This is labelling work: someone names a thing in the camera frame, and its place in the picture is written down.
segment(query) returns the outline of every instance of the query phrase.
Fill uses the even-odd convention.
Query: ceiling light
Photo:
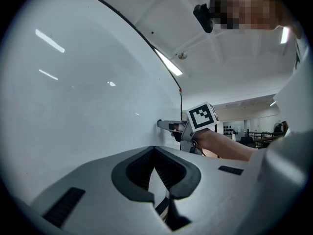
[[[284,27],[283,35],[282,35],[282,41],[280,43],[285,44],[288,41],[288,36],[289,36],[289,28]]]
[[[176,76],[182,75],[182,71],[177,68],[175,64],[172,63],[171,60],[169,60],[166,56],[164,56],[161,52],[159,52],[157,49],[155,49],[158,56],[163,60],[165,63],[166,67],[174,73]]]
[[[108,84],[110,84],[112,87],[115,86],[115,84],[112,82],[108,82]]]
[[[64,53],[65,49],[59,46],[55,41],[53,41],[51,38],[44,35],[41,31],[37,30],[35,31],[36,35],[40,37],[42,40],[46,41],[48,44],[50,44],[52,47],[56,48],[58,51]]]
[[[53,79],[55,79],[55,80],[59,80],[59,79],[56,78],[55,76],[52,76],[52,75],[50,75],[49,73],[47,73],[47,72],[45,72],[45,71],[43,71],[43,70],[39,70],[39,71],[40,71],[41,73],[47,75],[48,77],[51,77],[51,78],[53,78]]]

